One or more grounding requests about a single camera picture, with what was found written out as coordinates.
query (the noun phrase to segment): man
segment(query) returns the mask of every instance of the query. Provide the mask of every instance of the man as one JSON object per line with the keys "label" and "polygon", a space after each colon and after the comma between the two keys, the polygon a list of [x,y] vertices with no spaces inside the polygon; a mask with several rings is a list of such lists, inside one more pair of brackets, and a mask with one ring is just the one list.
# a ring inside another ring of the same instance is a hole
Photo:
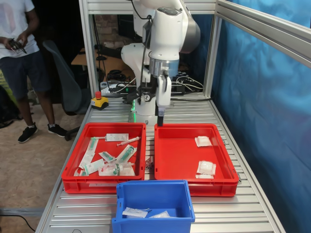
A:
{"label": "man", "polygon": [[[0,0],[0,69],[17,99],[18,108],[28,126],[19,137],[19,143],[28,141],[38,131],[31,117],[27,98],[27,76],[48,119],[49,132],[60,137],[66,134],[66,130],[55,124],[53,106],[48,95],[51,88],[49,77],[32,35],[39,26],[34,8],[31,0]],[[27,53],[21,49],[14,51],[10,46],[12,38],[20,42]]]}

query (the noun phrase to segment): metal table surface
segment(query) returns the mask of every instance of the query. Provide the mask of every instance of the metal table surface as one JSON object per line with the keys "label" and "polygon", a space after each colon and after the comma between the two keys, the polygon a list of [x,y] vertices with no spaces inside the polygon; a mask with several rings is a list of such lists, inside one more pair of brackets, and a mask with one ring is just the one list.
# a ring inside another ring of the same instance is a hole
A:
{"label": "metal table surface", "polygon": [[[204,96],[193,93],[182,98],[197,99]],[[110,99],[109,107],[103,111],[89,108],[69,156],[86,123],[128,122],[130,109],[131,106],[123,104],[122,99]],[[192,198],[196,219],[191,225],[191,233],[285,232],[212,101],[172,101],[171,107],[165,113],[164,122],[215,124],[241,178],[234,197]],[[154,129],[147,127],[146,159],[153,159],[153,156]],[[145,179],[153,178],[153,171],[146,170]],[[116,203],[116,195],[67,194],[60,175],[36,233],[112,233],[111,218],[115,215]]]}

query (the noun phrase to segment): hand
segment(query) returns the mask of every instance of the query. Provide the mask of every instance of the hand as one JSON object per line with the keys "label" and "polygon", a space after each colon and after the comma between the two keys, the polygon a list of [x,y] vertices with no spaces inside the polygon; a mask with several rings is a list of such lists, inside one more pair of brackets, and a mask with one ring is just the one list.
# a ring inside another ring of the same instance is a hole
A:
{"label": "hand", "polygon": [[16,39],[16,41],[21,41],[22,47],[25,47],[25,46],[27,45],[27,43],[28,43],[27,38],[28,38],[28,35],[27,35],[25,32],[23,32],[22,34],[20,34],[20,35],[18,36],[18,38]]}
{"label": "hand", "polygon": [[3,37],[2,40],[1,40],[1,43],[4,44],[5,48],[7,50],[11,50],[12,47],[10,46],[10,43],[9,43],[10,39],[9,38],[6,38],[6,37]]}

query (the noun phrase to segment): black sneaker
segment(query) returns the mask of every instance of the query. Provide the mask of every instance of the black sneaker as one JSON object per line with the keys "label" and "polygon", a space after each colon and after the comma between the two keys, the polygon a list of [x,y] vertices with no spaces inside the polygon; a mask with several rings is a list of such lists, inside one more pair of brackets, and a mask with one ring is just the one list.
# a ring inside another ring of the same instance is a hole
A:
{"label": "black sneaker", "polygon": [[38,132],[38,128],[36,125],[33,128],[27,127],[23,131],[23,134],[18,138],[18,142],[19,143],[27,142],[30,139],[30,137],[34,135],[36,132]]}
{"label": "black sneaker", "polygon": [[59,125],[56,125],[54,127],[50,127],[50,125],[48,124],[48,128],[49,128],[49,133],[55,133],[60,137],[65,137],[67,130],[64,130],[62,127],[60,127]]}

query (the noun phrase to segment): black chair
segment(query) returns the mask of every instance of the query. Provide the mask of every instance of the black chair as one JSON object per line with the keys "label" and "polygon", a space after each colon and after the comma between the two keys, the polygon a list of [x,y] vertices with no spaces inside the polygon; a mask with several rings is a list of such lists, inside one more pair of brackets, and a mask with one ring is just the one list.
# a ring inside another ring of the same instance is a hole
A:
{"label": "black chair", "polygon": [[[64,58],[60,54],[57,46],[51,40],[43,42],[43,46],[52,53],[57,67],[59,79],[62,85],[62,106],[65,113],[69,116],[83,115],[87,112],[91,101],[89,89],[81,89],[75,81],[74,74],[68,67]],[[71,134],[77,133],[80,127],[67,131],[66,141],[71,139]]]}

